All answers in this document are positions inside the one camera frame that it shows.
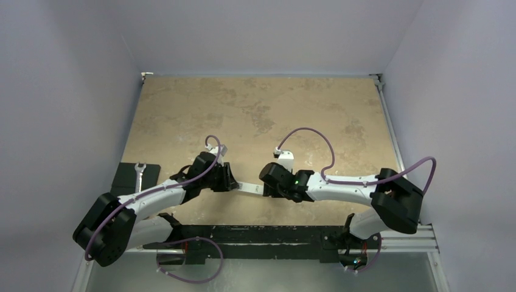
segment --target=gray wall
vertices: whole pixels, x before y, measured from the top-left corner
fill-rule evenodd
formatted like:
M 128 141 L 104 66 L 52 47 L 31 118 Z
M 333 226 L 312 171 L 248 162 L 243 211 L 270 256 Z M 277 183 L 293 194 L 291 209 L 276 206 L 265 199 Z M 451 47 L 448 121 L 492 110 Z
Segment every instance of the gray wall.
M 141 83 L 105 11 L 0 3 L 1 291 L 69 291 L 72 232 L 109 190 Z
M 141 71 L 371 74 L 422 0 L 110 0 Z
M 513 0 L 426 0 L 385 71 L 405 163 L 438 159 L 425 218 L 453 291 L 516 287 L 515 14 Z

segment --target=stained surface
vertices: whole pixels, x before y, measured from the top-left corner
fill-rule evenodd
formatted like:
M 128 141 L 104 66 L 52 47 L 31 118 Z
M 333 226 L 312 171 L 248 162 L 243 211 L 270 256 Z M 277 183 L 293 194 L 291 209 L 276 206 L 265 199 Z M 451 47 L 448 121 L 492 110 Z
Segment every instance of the stained surface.
M 260 184 L 258 174 L 274 160 L 274 148 L 297 127 L 316 128 L 331 141 L 336 163 L 327 174 L 396 169 L 382 106 L 367 78 L 148 78 L 122 161 L 160 164 L 163 181 L 190 164 L 204 150 L 206 135 L 214 134 L 229 148 L 225 161 L 236 180 Z M 312 132 L 294 134 L 283 149 L 294 153 L 295 171 L 320 171 L 331 162 L 328 146 Z M 167 211 L 193 224 L 338 225 L 365 209 L 204 190 Z

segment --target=table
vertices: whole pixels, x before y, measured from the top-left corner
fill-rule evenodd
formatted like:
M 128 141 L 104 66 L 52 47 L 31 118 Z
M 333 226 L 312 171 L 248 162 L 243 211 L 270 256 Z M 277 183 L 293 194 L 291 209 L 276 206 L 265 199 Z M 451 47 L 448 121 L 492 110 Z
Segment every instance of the table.
M 333 144 L 330 175 L 360 176 L 397 169 L 382 104 L 370 78 L 154 77 L 147 76 L 123 162 L 161 165 L 159 182 L 190 164 L 216 135 L 229 148 L 236 180 L 260 184 L 273 150 L 297 127 L 312 127 Z M 319 136 L 298 132 L 283 146 L 294 168 L 320 171 L 331 162 Z M 201 195 L 166 209 L 182 224 L 342 225 L 366 206 L 338 202 L 294 203 L 232 191 Z

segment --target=wrench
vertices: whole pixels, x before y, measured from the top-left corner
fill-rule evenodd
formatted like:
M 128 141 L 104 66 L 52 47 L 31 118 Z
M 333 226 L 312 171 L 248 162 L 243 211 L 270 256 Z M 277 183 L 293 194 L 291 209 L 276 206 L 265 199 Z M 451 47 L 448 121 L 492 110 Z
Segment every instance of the wrench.
M 134 170 L 136 171 L 136 188 L 134 190 L 135 193 L 139 193 L 142 191 L 142 177 L 144 175 L 144 170 L 146 167 L 146 163 L 144 163 L 144 166 L 140 166 L 140 162 L 134 165 Z

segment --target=beige table surface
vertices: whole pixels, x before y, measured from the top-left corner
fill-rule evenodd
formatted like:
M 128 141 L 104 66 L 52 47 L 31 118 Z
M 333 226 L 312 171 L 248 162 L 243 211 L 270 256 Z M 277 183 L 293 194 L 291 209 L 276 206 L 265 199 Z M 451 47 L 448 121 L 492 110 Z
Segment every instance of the beige table surface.
M 260 184 L 272 152 L 297 127 L 313 127 L 331 141 L 330 175 L 359 176 L 397 169 L 377 90 L 368 78 L 149 77 L 142 89 L 122 161 L 161 165 L 159 182 L 204 151 L 216 135 L 238 181 Z M 300 131 L 283 146 L 294 171 L 320 171 L 330 151 L 315 133 Z M 201 195 L 168 208 L 182 224 L 342 225 L 367 207 L 339 202 L 294 203 L 233 191 Z

